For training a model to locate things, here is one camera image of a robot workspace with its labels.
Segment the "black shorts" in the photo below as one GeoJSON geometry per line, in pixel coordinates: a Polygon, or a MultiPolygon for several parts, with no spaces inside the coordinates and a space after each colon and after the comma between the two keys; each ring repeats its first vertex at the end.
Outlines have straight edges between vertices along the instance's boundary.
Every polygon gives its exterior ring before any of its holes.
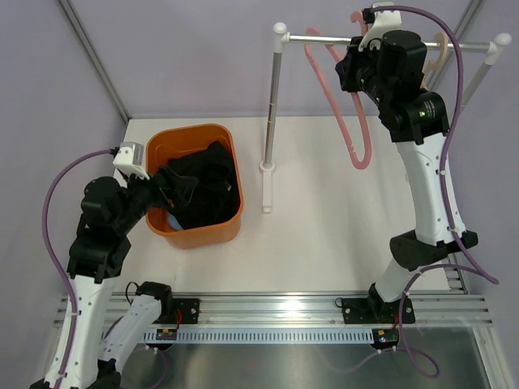
{"type": "Polygon", "coordinates": [[[199,180],[187,207],[170,208],[183,230],[221,224],[232,219],[241,204],[234,158],[219,141],[204,150],[171,158],[168,165],[178,176],[199,180]]]}

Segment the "light blue shorts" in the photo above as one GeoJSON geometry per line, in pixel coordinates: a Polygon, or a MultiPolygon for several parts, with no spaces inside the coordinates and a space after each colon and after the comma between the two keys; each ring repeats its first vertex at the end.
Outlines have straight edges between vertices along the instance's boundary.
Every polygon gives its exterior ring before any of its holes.
{"type": "Polygon", "coordinates": [[[168,221],[168,225],[170,226],[171,229],[173,229],[175,231],[183,231],[183,227],[179,224],[177,218],[174,215],[168,213],[167,221],[168,221]]]}

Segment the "beige wooden hanger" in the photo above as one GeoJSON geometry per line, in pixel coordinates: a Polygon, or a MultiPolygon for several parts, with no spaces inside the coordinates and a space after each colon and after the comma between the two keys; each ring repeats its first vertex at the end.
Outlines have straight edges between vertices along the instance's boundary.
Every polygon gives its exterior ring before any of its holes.
{"type": "Polygon", "coordinates": [[[438,44],[439,54],[436,58],[430,59],[423,68],[423,79],[421,87],[428,89],[427,80],[432,72],[440,69],[446,62],[448,54],[448,35],[445,32],[437,32],[434,36],[438,44]]]}

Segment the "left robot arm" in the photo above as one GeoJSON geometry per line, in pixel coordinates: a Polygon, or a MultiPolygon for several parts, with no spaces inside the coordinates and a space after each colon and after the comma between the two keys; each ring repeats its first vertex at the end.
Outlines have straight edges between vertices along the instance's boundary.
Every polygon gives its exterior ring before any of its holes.
{"type": "Polygon", "coordinates": [[[152,207],[185,207],[196,179],[161,166],[150,178],[130,178],[122,187],[99,177],[84,190],[76,238],[69,249],[65,280],[69,302],[54,361],[34,388],[117,388],[128,357],[154,323],[178,330],[194,324],[194,306],[174,298],[171,287],[143,282],[129,310],[108,334],[106,311],[131,243],[128,233],[152,207]]]}

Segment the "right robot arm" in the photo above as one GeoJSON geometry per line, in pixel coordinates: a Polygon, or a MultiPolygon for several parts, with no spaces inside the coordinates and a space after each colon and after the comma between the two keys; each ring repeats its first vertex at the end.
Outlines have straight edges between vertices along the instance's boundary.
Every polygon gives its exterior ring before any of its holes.
{"type": "Polygon", "coordinates": [[[392,260],[382,277],[371,285],[365,300],[352,312],[365,323],[390,323],[397,302],[411,277],[462,248],[478,244],[461,218],[448,211],[440,179],[451,182],[441,152],[448,135],[448,115],[442,97],[422,87],[427,47],[415,32],[392,30],[380,37],[356,36],[337,63],[341,89],[364,92],[377,106],[379,119],[397,147],[410,184],[416,226],[392,237],[392,260]]]}

